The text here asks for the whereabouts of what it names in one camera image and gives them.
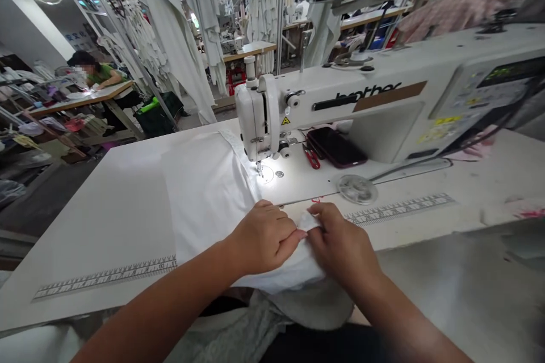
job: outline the phone case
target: phone case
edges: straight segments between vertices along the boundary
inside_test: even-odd
[[[342,163],[339,163],[337,162],[337,160],[331,156],[329,154],[328,151],[326,151],[322,145],[320,145],[320,143],[318,142],[318,140],[316,140],[316,138],[314,137],[314,134],[313,134],[314,130],[311,130],[307,133],[307,139],[309,139],[311,141],[311,144],[317,149],[320,151],[320,153],[322,155],[325,156],[325,158],[327,160],[329,160],[331,162],[331,164],[333,166],[335,166],[336,168],[349,168],[349,167],[354,167],[354,166],[357,166],[359,164],[364,164],[365,162],[367,162],[367,155],[363,152],[362,155],[365,157],[365,159],[361,160],[361,161],[357,161],[357,162],[353,162],[353,163],[348,163],[348,164],[342,164]]]

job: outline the ruler sticker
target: ruler sticker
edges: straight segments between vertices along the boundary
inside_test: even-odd
[[[436,210],[447,205],[457,204],[456,200],[447,193],[438,193],[431,196],[419,197],[406,201],[399,201],[380,207],[372,207],[355,213],[343,214],[344,218],[359,227],[365,227],[383,221],[393,220],[404,216],[411,216],[427,210]]]
[[[39,301],[53,296],[66,295],[74,292],[80,292],[87,289],[94,289],[99,286],[119,284],[121,282],[132,281],[135,279],[146,278],[158,274],[166,274],[176,268],[176,256],[156,258],[150,261],[144,261],[126,267],[108,269],[78,278],[55,282],[41,286],[32,301]]]
[[[371,207],[355,213],[344,214],[344,218],[360,227],[375,224],[394,218],[409,216],[427,210],[434,210],[446,205],[457,204],[456,200],[446,193],[399,201],[379,207]],[[72,294],[100,286],[119,284],[121,282],[146,278],[149,276],[167,274],[176,268],[176,256],[156,258],[126,267],[108,269],[78,278],[71,278],[53,284],[42,285],[32,301],[40,301],[61,295]]]

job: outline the sewing machine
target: sewing machine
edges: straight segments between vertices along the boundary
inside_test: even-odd
[[[241,138],[258,169],[289,158],[294,129],[353,119],[348,139],[371,161],[410,163],[440,155],[497,107],[523,97],[545,72],[545,25],[505,32],[469,29],[351,57],[303,72],[255,78],[236,88]]]

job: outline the red scissors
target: red scissors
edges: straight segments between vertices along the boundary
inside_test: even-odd
[[[303,150],[305,151],[305,155],[307,155],[308,162],[311,164],[312,168],[318,170],[320,168],[320,162],[318,161],[316,152],[309,149],[304,143]]]

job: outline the forearm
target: forearm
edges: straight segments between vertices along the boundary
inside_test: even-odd
[[[123,77],[121,77],[120,75],[115,75],[101,82],[100,86],[106,88],[108,86],[116,85],[120,82],[123,82]]]
[[[240,274],[225,241],[147,288],[116,313],[73,363],[162,362],[200,312]]]
[[[386,276],[355,282],[348,291],[402,362],[471,362]]]

